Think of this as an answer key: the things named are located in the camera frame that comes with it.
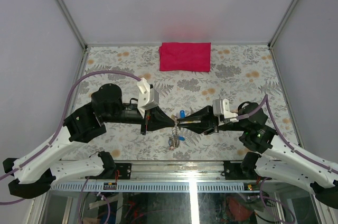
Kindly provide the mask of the metal keyring hoop yellow handle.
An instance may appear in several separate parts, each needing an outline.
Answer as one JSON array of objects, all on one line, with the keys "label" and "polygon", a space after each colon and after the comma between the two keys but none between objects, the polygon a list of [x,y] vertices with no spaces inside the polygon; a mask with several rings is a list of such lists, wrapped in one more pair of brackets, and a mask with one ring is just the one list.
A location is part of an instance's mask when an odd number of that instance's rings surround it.
[{"label": "metal keyring hoop yellow handle", "polygon": [[171,136],[169,137],[168,144],[169,150],[173,151],[180,146],[180,135],[178,127],[178,118],[175,115],[171,115],[172,120],[174,121],[174,127],[171,130]]}]

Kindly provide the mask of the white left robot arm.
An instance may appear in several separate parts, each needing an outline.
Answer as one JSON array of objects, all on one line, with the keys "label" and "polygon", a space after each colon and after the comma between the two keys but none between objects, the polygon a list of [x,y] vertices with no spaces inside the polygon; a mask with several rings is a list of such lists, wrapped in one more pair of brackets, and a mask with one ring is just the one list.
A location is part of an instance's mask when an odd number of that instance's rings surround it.
[{"label": "white left robot arm", "polygon": [[113,179],[116,163],[109,152],[100,151],[78,161],[64,161],[62,158],[76,148],[106,133],[106,123],[140,125],[141,134],[162,128],[174,127],[158,104],[146,105],[144,114],[137,103],[124,103],[122,91],[117,85],[108,83],[91,96],[91,102],[75,110],[63,122],[55,140],[47,139],[30,154],[21,158],[7,158],[3,161],[5,173],[14,180],[8,184],[11,195],[23,199],[38,197],[60,182],[82,177],[91,179]]}]

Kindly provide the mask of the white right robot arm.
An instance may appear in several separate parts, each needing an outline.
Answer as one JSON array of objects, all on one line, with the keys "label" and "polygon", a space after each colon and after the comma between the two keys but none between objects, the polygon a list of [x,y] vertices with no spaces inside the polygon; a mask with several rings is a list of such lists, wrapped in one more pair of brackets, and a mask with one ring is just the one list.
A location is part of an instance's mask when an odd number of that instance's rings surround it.
[{"label": "white right robot arm", "polygon": [[178,126],[197,134],[241,132],[239,141],[249,152],[240,163],[240,173],[247,179],[271,178],[299,187],[322,204],[337,208],[337,163],[320,158],[286,140],[277,126],[266,124],[262,106],[243,102],[231,112],[226,99],[178,119]]}]

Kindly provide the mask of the blue key tag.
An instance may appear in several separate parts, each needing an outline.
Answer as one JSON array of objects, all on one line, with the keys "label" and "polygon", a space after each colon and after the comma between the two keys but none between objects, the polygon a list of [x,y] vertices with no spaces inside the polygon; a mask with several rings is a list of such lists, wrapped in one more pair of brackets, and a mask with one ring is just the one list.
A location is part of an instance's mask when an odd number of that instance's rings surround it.
[{"label": "blue key tag", "polygon": [[185,111],[184,110],[180,110],[179,118],[185,118]]}]

